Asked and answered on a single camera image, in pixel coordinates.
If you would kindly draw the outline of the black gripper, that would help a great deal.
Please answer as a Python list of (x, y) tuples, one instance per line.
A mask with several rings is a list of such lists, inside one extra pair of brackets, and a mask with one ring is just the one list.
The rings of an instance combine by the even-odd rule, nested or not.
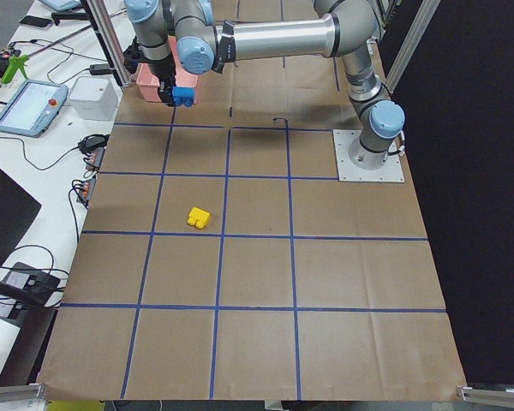
[(167, 106), (175, 106), (173, 88), (176, 85), (176, 62), (173, 54), (170, 52), (160, 60), (147, 59), (146, 63), (151, 73), (160, 81), (157, 89), (160, 101)]

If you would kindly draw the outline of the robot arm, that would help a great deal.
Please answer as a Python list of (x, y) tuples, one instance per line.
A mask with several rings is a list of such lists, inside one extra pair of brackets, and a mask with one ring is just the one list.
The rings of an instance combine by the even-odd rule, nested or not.
[(237, 61), (321, 55), (344, 64), (350, 102), (362, 124), (350, 148), (356, 164), (390, 155), (403, 131), (403, 109), (388, 98), (368, 52), (379, 23), (366, 1), (316, 1), (314, 20), (222, 25), (215, 24), (209, 1), (127, 1), (125, 7), (141, 61), (158, 78), (157, 94), (170, 107), (194, 102), (193, 90), (176, 84), (177, 65), (190, 74), (220, 74)]

